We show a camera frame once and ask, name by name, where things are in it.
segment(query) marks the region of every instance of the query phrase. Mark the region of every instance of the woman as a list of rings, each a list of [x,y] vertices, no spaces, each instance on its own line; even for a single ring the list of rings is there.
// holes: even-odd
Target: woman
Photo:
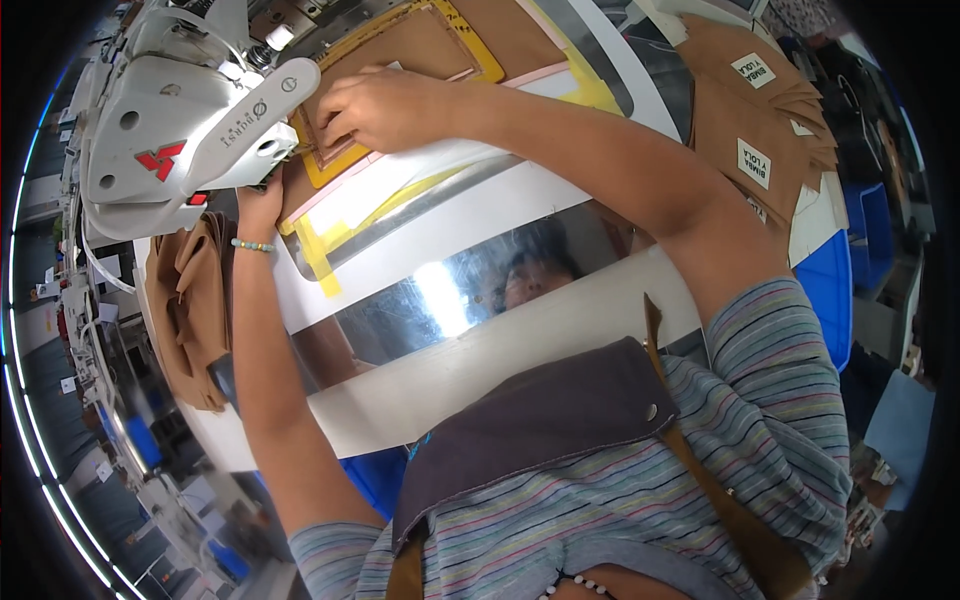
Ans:
[[[648,359],[627,339],[571,358],[572,370],[560,361],[511,378],[421,439],[395,521],[385,524],[340,469],[304,401],[269,256],[238,250],[240,412],[314,598],[761,598],[761,584],[769,590],[777,582],[760,577],[742,534],[732,540],[740,528],[732,527],[717,482],[727,491],[720,496],[746,507],[741,525],[752,519],[803,563],[798,586],[768,596],[788,597],[831,562],[851,489],[837,371],[802,288],[720,173],[672,140],[605,112],[393,69],[368,67],[338,81],[319,113],[327,145],[352,134],[392,153],[475,139],[584,189],[667,252],[708,324],[714,371],[664,357],[666,391],[655,389],[648,374],[659,367],[656,354]],[[280,196],[278,179],[264,196],[239,192],[241,240],[274,238]],[[605,370],[636,382],[603,393]],[[566,371],[574,378],[564,380]],[[503,399],[508,412],[484,412]],[[611,419],[632,414],[631,400],[645,417]],[[561,411],[568,418],[553,419]],[[657,427],[639,431],[651,423]],[[609,432],[619,438],[605,440]],[[472,440],[494,443],[474,447]],[[567,443],[587,451],[549,452]],[[682,456],[687,444],[692,459]],[[507,456],[497,453],[503,447]],[[506,474],[484,471],[527,453],[547,460]],[[482,483],[471,487],[475,477]]]

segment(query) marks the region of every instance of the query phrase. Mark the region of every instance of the brown apron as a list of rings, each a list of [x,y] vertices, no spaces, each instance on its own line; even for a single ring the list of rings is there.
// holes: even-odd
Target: brown apron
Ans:
[[[656,351],[660,312],[646,295],[644,304],[647,343],[628,337],[515,375],[417,442],[394,512],[387,600],[423,598],[430,511],[523,472],[654,436],[696,479],[764,596],[787,600],[810,581],[801,552],[725,492],[690,450]]]

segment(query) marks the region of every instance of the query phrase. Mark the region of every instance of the bracelet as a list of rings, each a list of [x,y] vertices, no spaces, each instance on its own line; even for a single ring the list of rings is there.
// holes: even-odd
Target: bracelet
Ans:
[[[230,240],[230,244],[232,244],[234,248],[246,248],[247,250],[259,250],[261,252],[274,251],[273,244],[257,244],[256,242],[245,242],[236,237]]]

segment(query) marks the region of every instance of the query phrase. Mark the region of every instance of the red logo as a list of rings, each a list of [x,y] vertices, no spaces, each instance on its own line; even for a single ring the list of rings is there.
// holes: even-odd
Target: red logo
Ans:
[[[167,146],[160,146],[156,149],[156,153],[148,150],[133,157],[136,158],[137,162],[146,167],[148,171],[156,171],[157,179],[167,181],[170,170],[174,168],[174,160],[171,156],[176,156],[182,152],[183,146],[185,145],[186,140],[184,139],[173,144],[168,144]]]

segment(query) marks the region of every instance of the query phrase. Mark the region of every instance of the fabric pile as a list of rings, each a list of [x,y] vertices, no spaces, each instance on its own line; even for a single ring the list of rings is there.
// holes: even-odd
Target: fabric pile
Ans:
[[[190,231],[151,239],[147,302],[156,355],[174,396],[194,408],[223,411],[227,398],[210,366],[230,352],[230,276],[237,226],[205,212]]]
[[[685,14],[677,45],[694,77],[690,147],[758,202],[789,239],[803,185],[836,171],[823,96],[780,52],[744,27]]]

